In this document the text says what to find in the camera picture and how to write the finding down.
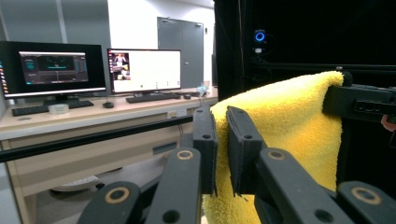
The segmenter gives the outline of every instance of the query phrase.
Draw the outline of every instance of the yellow towel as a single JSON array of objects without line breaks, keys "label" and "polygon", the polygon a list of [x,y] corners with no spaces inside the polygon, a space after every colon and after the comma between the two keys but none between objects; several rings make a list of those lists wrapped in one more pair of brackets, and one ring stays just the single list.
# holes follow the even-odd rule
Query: yellow towel
[{"label": "yellow towel", "polygon": [[246,110],[268,147],[286,149],[322,186],[335,190],[341,119],[324,115],[323,99],[330,86],[341,86],[343,75],[323,72],[273,83],[212,106],[219,138],[217,185],[219,197],[204,195],[210,224],[260,223],[253,195],[233,196],[228,167],[227,106]]}]

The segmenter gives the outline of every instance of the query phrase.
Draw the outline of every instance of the desk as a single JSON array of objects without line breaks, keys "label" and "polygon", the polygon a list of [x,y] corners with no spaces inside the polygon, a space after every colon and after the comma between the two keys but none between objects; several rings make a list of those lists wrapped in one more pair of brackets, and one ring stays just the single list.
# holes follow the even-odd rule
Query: desk
[{"label": "desk", "polygon": [[[214,105],[218,101],[217,89],[212,89],[202,99],[205,105]],[[70,109],[62,115],[42,113],[12,117],[9,108],[0,120],[3,149],[164,120],[169,111],[187,110],[190,115],[194,108],[201,106],[197,97],[139,104],[128,104],[125,97],[109,97],[108,101],[115,105],[111,109],[102,107],[106,99],[91,101],[94,106]],[[184,133],[191,132],[190,123],[182,126]],[[22,222],[35,223],[38,192],[149,159],[155,147],[179,141],[179,128],[173,126],[7,162]]]}]

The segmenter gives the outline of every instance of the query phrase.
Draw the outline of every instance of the computer monitor screen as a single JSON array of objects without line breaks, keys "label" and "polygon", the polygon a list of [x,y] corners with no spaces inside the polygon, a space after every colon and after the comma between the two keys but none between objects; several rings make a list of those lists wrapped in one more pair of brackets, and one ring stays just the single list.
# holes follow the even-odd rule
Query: computer monitor screen
[{"label": "computer monitor screen", "polygon": [[100,45],[0,42],[6,99],[105,91]]},{"label": "computer monitor screen", "polygon": [[180,50],[108,49],[113,94],[180,89]]}]

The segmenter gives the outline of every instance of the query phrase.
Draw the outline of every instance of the blue light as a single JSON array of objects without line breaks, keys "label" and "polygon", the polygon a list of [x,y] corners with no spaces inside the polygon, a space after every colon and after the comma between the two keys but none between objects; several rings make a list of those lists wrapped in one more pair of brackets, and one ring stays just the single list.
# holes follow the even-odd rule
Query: blue light
[{"label": "blue light", "polygon": [[265,39],[265,34],[263,32],[258,32],[254,38],[256,39],[256,41],[258,42],[262,42]]}]

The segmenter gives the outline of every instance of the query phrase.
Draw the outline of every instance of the computer mouse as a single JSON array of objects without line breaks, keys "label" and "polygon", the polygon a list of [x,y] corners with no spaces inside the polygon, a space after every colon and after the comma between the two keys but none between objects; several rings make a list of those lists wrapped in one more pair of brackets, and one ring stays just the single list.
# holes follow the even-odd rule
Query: computer mouse
[{"label": "computer mouse", "polygon": [[103,104],[103,107],[104,108],[113,108],[114,107],[114,104],[113,103],[111,103],[111,102],[105,102],[104,104]]},{"label": "computer mouse", "polygon": [[190,100],[191,99],[191,95],[190,94],[184,94],[183,97],[186,100]]}]

